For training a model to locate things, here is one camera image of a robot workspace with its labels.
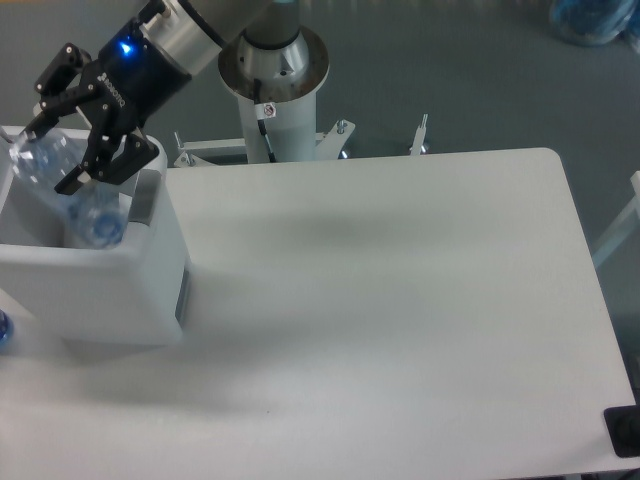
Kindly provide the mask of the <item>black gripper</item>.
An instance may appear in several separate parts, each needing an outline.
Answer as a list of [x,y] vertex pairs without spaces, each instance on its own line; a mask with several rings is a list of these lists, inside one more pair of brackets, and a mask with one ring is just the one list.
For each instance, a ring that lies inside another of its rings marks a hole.
[[[22,136],[30,143],[44,138],[80,106],[92,126],[84,149],[74,140],[59,141],[63,167],[54,190],[71,196],[89,181],[119,186],[156,157],[155,143],[138,128],[190,80],[132,18],[95,60],[72,43],[60,49],[35,82],[39,112]],[[112,117],[108,123],[96,122],[105,104]]]

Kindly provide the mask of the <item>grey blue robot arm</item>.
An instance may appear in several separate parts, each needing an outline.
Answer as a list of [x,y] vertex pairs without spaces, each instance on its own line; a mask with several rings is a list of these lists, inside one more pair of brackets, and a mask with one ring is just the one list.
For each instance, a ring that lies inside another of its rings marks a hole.
[[65,44],[35,81],[39,111],[24,129],[35,141],[74,114],[89,127],[55,192],[127,181],[157,155],[143,128],[173,95],[240,36],[267,48],[294,40],[299,17],[296,1],[148,1],[97,56]]

